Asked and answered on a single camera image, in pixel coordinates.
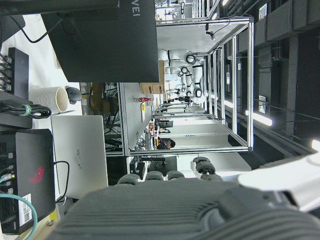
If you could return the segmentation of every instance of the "silver laptop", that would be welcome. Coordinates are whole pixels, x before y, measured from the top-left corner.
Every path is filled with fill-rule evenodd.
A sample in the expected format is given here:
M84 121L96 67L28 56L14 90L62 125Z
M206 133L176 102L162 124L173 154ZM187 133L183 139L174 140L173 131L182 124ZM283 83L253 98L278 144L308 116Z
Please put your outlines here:
M91 116L51 117L56 161L70 164L66 197L80 199L85 194L106 188L107 162L103 118ZM57 177L60 194L66 189L65 163L58 163Z

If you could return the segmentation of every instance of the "red logo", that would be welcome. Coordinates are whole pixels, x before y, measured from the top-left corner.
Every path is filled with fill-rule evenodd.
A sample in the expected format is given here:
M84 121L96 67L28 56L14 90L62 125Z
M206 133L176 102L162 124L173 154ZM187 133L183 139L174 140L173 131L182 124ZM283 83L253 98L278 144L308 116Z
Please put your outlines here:
M33 178L29 178L30 183L40 183L42 179L44 178L45 169L43 166L39 167L38 170L35 172Z

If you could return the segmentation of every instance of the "office desk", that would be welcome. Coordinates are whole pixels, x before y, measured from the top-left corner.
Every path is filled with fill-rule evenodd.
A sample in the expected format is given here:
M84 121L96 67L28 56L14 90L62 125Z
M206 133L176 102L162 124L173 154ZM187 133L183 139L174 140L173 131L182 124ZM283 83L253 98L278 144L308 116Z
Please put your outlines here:
M43 24L40 14L23 16L25 27L23 28L26 34L32 39L38 39L47 30ZM8 54L8 49L15 47L29 55L29 91L43 87L70 86L79 89L79 83L68 82L63 71L56 67L56 55L51 45L50 39L46 36L38 43L30 43L21 31L3 42L1 53ZM78 101L75 105L68 105L65 113L68 115L82 115L81 102ZM34 119L32 121L33 129L52 129L51 120ZM57 176L55 175L55 195L59 197L59 189L57 184ZM15 239L13 236L5 236L7 239Z
M121 105L121 118L123 125L123 138L124 138L124 154L129 155L129 152L133 150L137 144L138 138L142 135L148 123L150 122L153 110L157 107L157 100L160 98L159 94L153 95L153 106L146 106L145 120L141 121L141 104L134 102L134 98L147 97L142 94L139 83L126 82L120 83L120 105Z

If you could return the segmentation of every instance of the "computer screen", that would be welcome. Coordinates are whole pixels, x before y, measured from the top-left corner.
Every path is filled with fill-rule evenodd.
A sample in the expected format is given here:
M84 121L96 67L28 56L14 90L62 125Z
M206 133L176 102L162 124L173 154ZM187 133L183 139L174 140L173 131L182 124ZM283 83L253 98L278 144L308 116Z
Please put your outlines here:
M148 172L158 171L165 177L168 172L177 170L177 156L148 157L145 160L150 161Z
M154 1L41 16L69 82L159 82Z

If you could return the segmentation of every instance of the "laptop logo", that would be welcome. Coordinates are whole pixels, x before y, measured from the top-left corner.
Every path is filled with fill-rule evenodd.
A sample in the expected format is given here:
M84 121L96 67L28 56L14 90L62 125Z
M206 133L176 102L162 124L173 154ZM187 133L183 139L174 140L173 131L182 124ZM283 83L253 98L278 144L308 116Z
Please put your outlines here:
M77 162L78 162L78 167L81 169L81 155L80 155L80 149L76 150L76 155L77 155Z
M132 14L134 17L136 16L140 16L140 7L139 7L139 0L133 0L132 5L134 5L132 7Z
M44 174L45 174L45 168L43 166L41 166L35 172L33 178L29 178L28 180L30 183L33 183L33 184L40 183L42 181L42 179L44 178Z

